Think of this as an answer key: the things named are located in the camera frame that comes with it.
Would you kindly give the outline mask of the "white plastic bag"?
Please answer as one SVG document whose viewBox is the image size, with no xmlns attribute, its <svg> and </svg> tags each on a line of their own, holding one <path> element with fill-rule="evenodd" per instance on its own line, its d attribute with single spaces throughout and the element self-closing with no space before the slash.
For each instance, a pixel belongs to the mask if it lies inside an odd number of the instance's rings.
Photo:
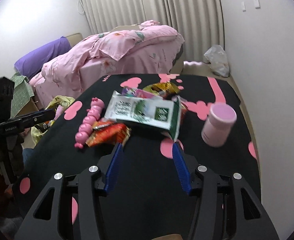
<svg viewBox="0 0 294 240">
<path fill-rule="evenodd" d="M 204 57 L 210 62 L 211 71 L 221 77 L 229 77 L 230 70 L 226 51 L 220 45 L 211 46 L 205 53 Z"/>
</svg>

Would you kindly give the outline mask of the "white wall socket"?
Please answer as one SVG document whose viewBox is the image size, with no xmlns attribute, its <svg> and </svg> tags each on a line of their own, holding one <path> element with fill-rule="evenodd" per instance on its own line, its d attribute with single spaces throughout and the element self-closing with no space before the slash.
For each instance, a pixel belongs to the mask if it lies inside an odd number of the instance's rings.
<svg viewBox="0 0 294 240">
<path fill-rule="evenodd" d="M 245 2 L 241 2 L 241 9 L 242 9 L 243 12 L 246 12 Z"/>
</svg>

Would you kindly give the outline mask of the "pink floral duvet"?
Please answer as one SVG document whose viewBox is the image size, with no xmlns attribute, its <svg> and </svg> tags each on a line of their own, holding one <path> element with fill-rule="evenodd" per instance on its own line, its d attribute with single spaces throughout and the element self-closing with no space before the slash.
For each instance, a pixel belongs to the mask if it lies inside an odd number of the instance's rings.
<svg viewBox="0 0 294 240">
<path fill-rule="evenodd" d="M 44 63 L 29 84 L 38 106 L 45 108 L 58 95 L 77 98 L 107 75 L 168 74 L 183 45 L 176 29 L 154 21 L 91 35 Z"/>
</svg>

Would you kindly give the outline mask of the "black pink heart table mat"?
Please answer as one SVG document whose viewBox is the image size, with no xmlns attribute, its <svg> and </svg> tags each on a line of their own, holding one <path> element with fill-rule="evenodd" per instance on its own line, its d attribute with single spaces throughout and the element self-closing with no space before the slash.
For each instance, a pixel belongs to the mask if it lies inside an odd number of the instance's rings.
<svg viewBox="0 0 294 240">
<path fill-rule="evenodd" d="M 92 98 L 108 103 L 114 91 L 121 91 L 124 82 L 144 88 L 160 80 L 158 75 L 112 75 L 102 77 L 78 97 L 82 107 L 71 120 L 63 116 L 53 124 L 35 147 L 35 168 L 23 173 L 30 181 L 29 190 L 13 187 L 21 213 L 25 215 L 42 188 L 56 173 L 70 176 L 97 164 L 100 157 L 112 152 L 104 144 L 94 148 L 76 149 L 75 135 Z M 250 154 L 251 136 L 240 110 L 240 100 L 234 89 L 223 80 L 181 75 L 175 83 L 183 89 L 191 110 L 180 128 L 179 141 L 184 152 L 197 158 L 199 164 L 218 174 L 244 176 L 256 195 L 261 195 L 259 170 Z M 209 103 L 225 101 L 238 116 L 226 144 L 209 147 L 201 137 L 201 108 Z M 174 162 L 161 153 L 164 136 L 159 131 L 134 127 L 124 147 L 119 177 L 115 189 L 100 199 L 108 239 L 153 239 L 178 233 L 186 238 L 189 232 L 195 198 L 182 190 Z"/>
</svg>

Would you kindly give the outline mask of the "purple pillow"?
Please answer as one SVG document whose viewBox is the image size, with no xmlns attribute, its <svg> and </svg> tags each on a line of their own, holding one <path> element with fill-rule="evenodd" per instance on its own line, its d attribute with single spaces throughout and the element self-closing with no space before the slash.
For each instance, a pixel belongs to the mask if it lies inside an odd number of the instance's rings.
<svg viewBox="0 0 294 240">
<path fill-rule="evenodd" d="M 20 75 L 26 76 L 30 80 L 41 71 L 44 63 L 51 61 L 59 55 L 65 54 L 70 49 L 71 45 L 68 39 L 62 36 L 59 39 L 30 51 L 14 63 L 14 68 Z"/>
</svg>

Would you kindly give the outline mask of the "green checked cloth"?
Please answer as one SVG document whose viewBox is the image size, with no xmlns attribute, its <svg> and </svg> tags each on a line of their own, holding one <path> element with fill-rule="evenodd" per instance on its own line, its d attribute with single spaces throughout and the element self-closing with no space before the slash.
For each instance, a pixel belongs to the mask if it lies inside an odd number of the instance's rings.
<svg viewBox="0 0 294 240">
<path fill-rule="evenodd" d="M 10 117 L 13 118 L 17 116 L 19 111 L 29 103 L 32 97 L 34 97 L 34 92 L 29 84 L 27 76 L 15 73 L 10 79 L 14 82 L 14 92 L 10 111 Z"/>
</svg>

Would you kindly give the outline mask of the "pink caterpillar toy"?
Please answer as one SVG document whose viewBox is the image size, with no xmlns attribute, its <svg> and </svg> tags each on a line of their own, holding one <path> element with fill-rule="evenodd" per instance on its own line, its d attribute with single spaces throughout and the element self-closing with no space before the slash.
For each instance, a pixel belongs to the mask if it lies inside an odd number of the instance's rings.
<svg viewBox="0 0 294 240">
<path fill-rule="evenodd" d="M 101 116 L 104 109 L 104 102 L 99 98 L 92 98 L 90 108 L 87 109 L 87 115 L 84 117 L 82 124 L 78 128 L 75 135 L 75 148 L 83 148 L 87 139 L 93 132 L 93 124 L 95 124 Z"/>
</svg>

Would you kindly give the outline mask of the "colourful purple snack packet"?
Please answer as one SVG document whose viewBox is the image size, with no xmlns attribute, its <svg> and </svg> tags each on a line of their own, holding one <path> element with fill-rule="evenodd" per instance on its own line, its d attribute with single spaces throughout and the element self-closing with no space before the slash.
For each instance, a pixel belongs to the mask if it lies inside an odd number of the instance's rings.
<svg viewBox="0 0 294 240">
<path fill-rule="evenodd" d="M 144 91 L 142 89 L 130 88 L 130 87 L 124 87 L 122 89 L 121 94 L 123 96 L 143 98 L 143 99 L 152 99 L 152 100 L 162 100 L 163 99 L 159 95 L 152 94 L 152 93 Z"/>
</svg>

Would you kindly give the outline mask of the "pink cylindrical bottle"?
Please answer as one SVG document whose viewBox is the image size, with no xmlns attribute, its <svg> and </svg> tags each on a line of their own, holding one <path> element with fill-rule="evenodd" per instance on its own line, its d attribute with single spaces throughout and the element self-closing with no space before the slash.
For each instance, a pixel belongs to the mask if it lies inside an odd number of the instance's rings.
<svg viewBox="0 0 294 240">
<path fill-rule="evenodd" d="M 212 104 L 201 131 L 203 141 L 211 147 L 223 146 L 236 120 L 237 114 L 230 105 L 221 102 Z"/>
</svg>

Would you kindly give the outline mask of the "person's blue jeans leg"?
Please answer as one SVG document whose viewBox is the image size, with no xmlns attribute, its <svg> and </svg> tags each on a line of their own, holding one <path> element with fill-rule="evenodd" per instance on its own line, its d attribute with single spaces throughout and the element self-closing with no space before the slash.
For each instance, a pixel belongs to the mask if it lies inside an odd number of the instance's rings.
<svg viewBox="0 0 294 240">
<path fill-rule="evenodd" d="M 31 171 L 35 168 L 35 150 L 34 148 L 24 148 L 22 150 L 23 171 Z"/>
</svg>

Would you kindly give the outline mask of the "green white snack bag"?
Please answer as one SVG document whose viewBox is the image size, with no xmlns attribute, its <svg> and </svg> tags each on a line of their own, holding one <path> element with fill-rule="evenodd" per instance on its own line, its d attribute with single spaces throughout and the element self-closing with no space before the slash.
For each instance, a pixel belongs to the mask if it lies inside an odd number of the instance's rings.
<svg viewBox="0 0 294 240">
<path fill-rule="evenodd" d="M 181 98 L 172 100 L 124 96 L 114 91 L 104 114 L 106 120 L 154 128 L 176 141 L 181 124 Z"/>
</svg>

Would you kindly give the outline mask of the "wooden bedside cabinet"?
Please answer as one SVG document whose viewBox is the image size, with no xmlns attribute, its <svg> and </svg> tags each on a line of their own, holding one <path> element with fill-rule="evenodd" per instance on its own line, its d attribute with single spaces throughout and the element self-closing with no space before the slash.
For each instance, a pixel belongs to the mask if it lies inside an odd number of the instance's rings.
<svg viewBox="0 0 294 240">
<path fill-rule="evenodd" d="M 30 98 L 29 102 L 25 106 L 23 106 L 23 108 L 18 112 L 16 116 L 26 115 L 37 111 L 39 111 L 39 109 L 35 101 L 33 100 L 33 98 Z"/>
</svg>

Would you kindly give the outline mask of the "beige bed frame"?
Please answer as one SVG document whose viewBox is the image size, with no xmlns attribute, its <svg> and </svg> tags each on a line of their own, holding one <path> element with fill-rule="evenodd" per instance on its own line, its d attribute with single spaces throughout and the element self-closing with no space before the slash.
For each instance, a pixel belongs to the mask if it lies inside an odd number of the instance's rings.
<svg viewBox="0 0 294 240">
<path fill-rule="evenodd" d="M 71 47 L 74 47 L 76 44 L 81 42 L 83 40 L 83 36 L 81 33 L 75 33 L 72 35 L 66 36 L 66 39 L 68 40 Z"/>
</svg>

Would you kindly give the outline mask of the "gold candy wrapper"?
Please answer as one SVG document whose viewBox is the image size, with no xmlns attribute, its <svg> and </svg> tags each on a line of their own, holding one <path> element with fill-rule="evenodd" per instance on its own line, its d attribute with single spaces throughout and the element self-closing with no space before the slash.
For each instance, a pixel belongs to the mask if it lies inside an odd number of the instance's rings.
<svg viewBox="0 0 294 240">
<path fill-rule="evenodd" d="M 164 99 L 180 92 L 180 89 L 172 82 L 154 83 L 144 87 L 142 90 L 160 96 Z"/>
</svg>

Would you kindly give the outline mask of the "red orange snack packet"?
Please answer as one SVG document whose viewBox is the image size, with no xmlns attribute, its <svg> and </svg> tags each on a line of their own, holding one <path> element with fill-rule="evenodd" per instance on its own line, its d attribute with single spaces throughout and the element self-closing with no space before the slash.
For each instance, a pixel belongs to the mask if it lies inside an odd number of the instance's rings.
<svg viewBox="0 0 294 240">
<path fill-rule="evenodd" d="M 97 121 L 93 124 L 93 132 L 86 140 L 86 145 L 95 147 L 101 144 L 117 143 L 125 146 L 131 135 L 131 129 L 123 123 L 114 121 Z"/>
</svg>

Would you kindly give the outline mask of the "beige pleated curtain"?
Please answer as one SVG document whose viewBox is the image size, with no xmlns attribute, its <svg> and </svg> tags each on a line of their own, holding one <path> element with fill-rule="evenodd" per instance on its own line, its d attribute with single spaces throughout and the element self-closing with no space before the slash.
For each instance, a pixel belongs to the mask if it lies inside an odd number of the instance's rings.
<svg viewBox="0 0 294 240">
<path fill-rule="evenodd" d="M 120 25 L 155 20 L 176 29 L 185 39 L 187 61 L 204 61 L 213 45 L 224 46 L 220 0 L 82 0 L 94 34 Z"/>
</svg>

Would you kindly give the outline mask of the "white wall switch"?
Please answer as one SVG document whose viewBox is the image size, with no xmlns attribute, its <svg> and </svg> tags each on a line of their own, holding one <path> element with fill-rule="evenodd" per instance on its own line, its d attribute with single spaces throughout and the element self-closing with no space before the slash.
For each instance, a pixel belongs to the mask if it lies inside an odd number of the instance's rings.
<svg viewBox="0 0 294 240">
<path fill-rule="evenodd" d="M 259 0 L 253 0 L 253 2 L 254 2 L 255 9 L 260 9 L 261 8 L 260 1 Z"/>
</svg>

